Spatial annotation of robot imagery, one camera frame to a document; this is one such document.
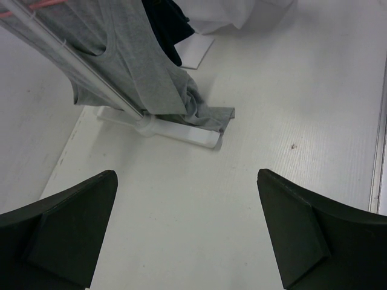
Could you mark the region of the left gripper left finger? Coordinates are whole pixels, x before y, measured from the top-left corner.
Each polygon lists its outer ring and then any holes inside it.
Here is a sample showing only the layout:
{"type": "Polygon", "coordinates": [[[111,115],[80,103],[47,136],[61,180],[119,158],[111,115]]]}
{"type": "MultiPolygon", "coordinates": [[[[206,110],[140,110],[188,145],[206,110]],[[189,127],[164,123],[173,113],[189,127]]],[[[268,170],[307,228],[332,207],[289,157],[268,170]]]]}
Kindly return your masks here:
{"type": "Polygon", "coordinates": [[[117,188],[106,170],[1,214],[1,289],[88,289],[117,188]]]}

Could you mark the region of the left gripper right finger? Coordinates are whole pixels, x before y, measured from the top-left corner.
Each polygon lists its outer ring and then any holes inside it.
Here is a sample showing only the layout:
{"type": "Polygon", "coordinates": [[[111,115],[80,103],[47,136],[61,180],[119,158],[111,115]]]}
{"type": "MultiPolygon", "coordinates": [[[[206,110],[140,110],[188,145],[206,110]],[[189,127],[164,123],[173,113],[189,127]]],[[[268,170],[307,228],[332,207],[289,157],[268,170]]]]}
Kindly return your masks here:
{"type": "Polygon", "coordinates": [[[259,170],[257,186],[284,289],[386,289],[386,216],[269,169],[259,170]]]}

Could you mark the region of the white shirt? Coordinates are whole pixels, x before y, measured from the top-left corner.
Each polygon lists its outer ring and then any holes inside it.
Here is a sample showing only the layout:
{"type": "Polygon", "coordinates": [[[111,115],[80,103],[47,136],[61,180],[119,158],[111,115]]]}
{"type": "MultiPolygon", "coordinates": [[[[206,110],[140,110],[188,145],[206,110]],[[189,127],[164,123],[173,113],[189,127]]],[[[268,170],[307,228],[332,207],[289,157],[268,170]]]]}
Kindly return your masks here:
{"type": "Polygon", "coordinates": [[[214,42],[211,33],[228,25],[267,30],[296,7],[296,1],[177,1],[194,34],[175,45],[182,67],[197,69],[214,42]]]}

